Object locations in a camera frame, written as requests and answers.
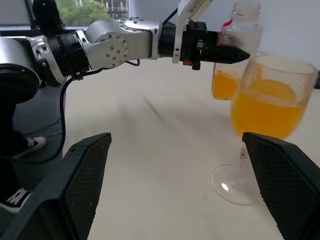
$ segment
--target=plastic bottle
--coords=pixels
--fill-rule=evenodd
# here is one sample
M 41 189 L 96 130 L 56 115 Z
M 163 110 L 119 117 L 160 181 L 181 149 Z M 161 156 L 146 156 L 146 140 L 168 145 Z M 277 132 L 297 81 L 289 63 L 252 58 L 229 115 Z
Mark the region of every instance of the plastic bottle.
M 223 24 L 218 45 L 232 45 L 254 56 L 258 50 L 263 28 L 259 24 L 260 3 L 237 1 L 230 21 Z M 234 64 L 216 63 L 213 69 L 212 94 L 215 99 L 231 100 L 249 59 Z

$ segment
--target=white table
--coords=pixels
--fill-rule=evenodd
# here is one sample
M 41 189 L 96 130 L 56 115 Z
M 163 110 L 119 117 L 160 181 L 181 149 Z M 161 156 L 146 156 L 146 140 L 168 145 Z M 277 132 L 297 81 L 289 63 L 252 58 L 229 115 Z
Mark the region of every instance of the white table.
M 66 95 L 65 150 L 111 132 L 89 240 L 281 240 L 262 199 L 238 206 L 211 175 L 239 160 L 230 102 L 211 96 L 213 65 L 200 71 L 169 58 L 124 64 L 74 82 Z M 320 165 L 320 92 L 288 141 Z

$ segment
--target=orange liquid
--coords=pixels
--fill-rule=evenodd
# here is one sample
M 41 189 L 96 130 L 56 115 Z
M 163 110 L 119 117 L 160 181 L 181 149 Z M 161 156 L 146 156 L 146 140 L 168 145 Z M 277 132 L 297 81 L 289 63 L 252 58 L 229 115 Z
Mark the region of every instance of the orange liquid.
M 233 100 L 233 127 L 240 137 L 252 132 L 285 139 L 305 111 L 305 106 L 296 102 L 296 93 L 289 85 L 271 79 L 256 80 L 246 92 L 239 90 Z
M 237 79 L 223 71 L 213 74 L 212 95 L 215 99 L 231 100 L 237 89 Z

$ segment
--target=sneaker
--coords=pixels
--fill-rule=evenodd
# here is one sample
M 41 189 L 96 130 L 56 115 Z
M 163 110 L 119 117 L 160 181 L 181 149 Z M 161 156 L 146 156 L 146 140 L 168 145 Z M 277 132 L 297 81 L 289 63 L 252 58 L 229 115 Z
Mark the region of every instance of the sneaker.
M 19 152 L 18 154 L 14 155 L 13 156 L 14 159 L 16 159 L 16 160 L 22 159 L 23 157 L 25 157 L 31 153 L 39 151 L 47 144 L 47 140 L 42 136 L 35 137 L 33 139 L 27 138 L 27 141 L 28 141 L 27 148 L 25 150 Z
M 31 193 L 31 191 L 21 188 L 6 201 L 0 201 L 0 207 L 9 211 L 10 213 L 17 214 L 24 206 Z

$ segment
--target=glass base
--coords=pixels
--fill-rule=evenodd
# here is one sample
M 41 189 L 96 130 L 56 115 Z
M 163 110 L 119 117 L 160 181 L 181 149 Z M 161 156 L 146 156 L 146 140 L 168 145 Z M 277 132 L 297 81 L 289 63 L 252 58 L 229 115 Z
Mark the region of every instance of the glass base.
M 248 206 L 256 202 L 257 189 L 247 176 L 239 165 L 225 165 L 213 171 L 211 182 L 215 191 L 228 202 Z

